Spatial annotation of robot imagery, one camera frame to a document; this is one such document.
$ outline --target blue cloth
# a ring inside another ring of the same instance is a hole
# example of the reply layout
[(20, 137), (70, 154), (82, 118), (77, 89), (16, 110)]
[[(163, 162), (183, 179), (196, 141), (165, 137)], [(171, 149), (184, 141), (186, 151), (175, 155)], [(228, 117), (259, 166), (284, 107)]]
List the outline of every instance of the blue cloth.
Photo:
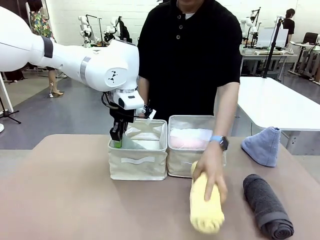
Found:
[(268, 127), (262, 132), (243, 140), (242, 149), (258, 164), (266, 167), (277, 165), (281, 130)]

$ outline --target yellow rolled towel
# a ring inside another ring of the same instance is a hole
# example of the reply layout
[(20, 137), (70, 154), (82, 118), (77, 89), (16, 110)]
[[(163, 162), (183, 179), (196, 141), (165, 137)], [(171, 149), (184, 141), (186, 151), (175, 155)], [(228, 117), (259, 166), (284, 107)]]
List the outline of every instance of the yellow rolled towel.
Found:
[[(191, 167), (194, 173), (197, 162)], [(204, 234), (216, 234), (225, 221), (225, 215), (221, 209), (220, 193), (217, 185), (214, 185), (209, 201), (205, 201), (207, 175), (202, 173), (194, 182), (190, 192), (190, 221), (193, 227)]]

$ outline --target man in black polo shirt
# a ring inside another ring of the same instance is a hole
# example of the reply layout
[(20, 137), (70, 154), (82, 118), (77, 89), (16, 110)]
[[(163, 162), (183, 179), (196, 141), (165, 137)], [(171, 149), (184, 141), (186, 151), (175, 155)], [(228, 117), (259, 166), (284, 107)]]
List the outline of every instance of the man in black polo shirt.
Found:
[(214, 184), (221, 202), (227, 187), (221, 141), (234, 121), (240, 83), (242, 31), (237, 18), (215, 0), (170, 0), (148, 15), (139, 38), (139, 93), (157, 111), (172, 115), (213, 115), (219, 89), (214, 139), (193, 177), (208, 176), (205, 199)]

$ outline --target white brick wall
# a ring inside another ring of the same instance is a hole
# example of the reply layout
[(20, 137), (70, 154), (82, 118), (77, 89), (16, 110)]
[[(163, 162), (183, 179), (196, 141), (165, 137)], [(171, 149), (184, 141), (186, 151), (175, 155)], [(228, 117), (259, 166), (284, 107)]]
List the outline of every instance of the white brick wall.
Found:
[[(157, 0), (46, 0), (55, 38), (60, 44), (81, 45), (78, 16), (90, 14), (103, 18), (102, 31), (111, 17), (122, 16), (133, 42), (136, 44), (148, 12), (158, 5)], [(293, 41), (302, 41), (306, 32), (320, 33), (319, 0), (218, 0), (238, 19), (248, 17), (251, 10), (261, 7), (259, 21), (262, 27), (274, 26), (277, 15), (296, 9), (296, 30)], [(100, 38), (98, 22), (92, 19), (94, 33)]]

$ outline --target white undershirt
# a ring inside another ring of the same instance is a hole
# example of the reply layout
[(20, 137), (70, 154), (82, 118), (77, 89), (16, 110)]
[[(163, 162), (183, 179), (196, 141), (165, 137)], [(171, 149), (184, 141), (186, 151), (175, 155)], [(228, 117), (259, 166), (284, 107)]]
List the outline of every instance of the white undershirt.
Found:
[(188, 20), (191, 18), (195, 13), (184, 13), (185, 14), (185, 20)]

